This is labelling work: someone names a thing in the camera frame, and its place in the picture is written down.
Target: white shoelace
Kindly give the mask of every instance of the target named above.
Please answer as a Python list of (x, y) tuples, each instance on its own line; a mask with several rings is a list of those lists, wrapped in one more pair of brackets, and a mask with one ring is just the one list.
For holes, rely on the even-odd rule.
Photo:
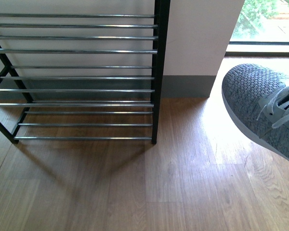
[[(273, 107), (274, 107), (275, 103), (281, 101), (282, 99), (284, 99), (288, 95), (289, 95), (289, 87), (284, 87), (279, 92), (277, 92), (276, 95), (269, 101), (269, 103), (267, 105), (265, 105), (263, 107), (263, 109), (260, 111), (257, 120), (259, 119), (260, 114), (264, 110), (267, 110), (267, 112), (270, 115), (273, 115), (274, 114)], [(289, 101), (284, 102), (283, 104), (279, 105), (278, 107), (280, 107), (281, 109), (284, 109), (285, 112), (279, 120), (277, 120), (274, 124), (272, 124), (272, 129), (279, 128), (280, 126), (282, 126), (283, 124), (285, 124), (289, 121)]]

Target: shoe sole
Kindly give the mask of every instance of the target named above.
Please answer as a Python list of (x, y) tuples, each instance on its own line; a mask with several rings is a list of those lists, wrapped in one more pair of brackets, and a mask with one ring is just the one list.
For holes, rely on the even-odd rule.
[(234, 122), (234, 124), (237, 126), (237, 128), (250, 140), (252, 140), (253, 142), (257, 143), (258, 145), (269, 149), (270, 151), (277, 153), (278, 155), (280, 155), (281, 157), (285, 158), (286, 160), (289, 161), (289, 158), (287, 158), (285, 155), (283, 155), (281, 152), (279, 152), (277, 149), (275, 149), (274, 147), (272, 147), (271, 145), (269, 145), (266, 141), (260, 139), (255, 133), (253, 133), (248, 127), (245, 126), (245, 124), (243, 124), (241, 122), (241, 120), (233, 113), (233, 111), (231, 110), (225, 96), (224, 93), (222, 91), (222, 97), (223, 97), (223, 102), (225, 104), (226, 110), (230, 116), (230, 118), (232, 119), (232, 121)]

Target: green plant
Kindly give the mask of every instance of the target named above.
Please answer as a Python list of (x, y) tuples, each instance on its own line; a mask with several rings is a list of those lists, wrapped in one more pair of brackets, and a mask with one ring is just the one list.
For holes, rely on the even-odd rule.
[(263, 19), (277, 15), (277, 0), (245, 0), (233, 38), (253, 37), (263, 30)]

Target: window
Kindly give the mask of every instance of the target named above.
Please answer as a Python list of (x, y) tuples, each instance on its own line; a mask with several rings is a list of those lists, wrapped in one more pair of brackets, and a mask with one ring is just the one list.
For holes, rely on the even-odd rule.
[(289, 0), (245, 0), (230, 44), (246, 42), (289, 45)]

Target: gray knit sneaker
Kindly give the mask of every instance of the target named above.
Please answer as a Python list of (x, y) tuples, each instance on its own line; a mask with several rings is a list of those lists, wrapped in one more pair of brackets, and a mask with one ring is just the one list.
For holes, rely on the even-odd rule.
[(289, 76), (241, 64), (224, 77), (222, 94), (230, 117), (248, 138), (289, 160)]

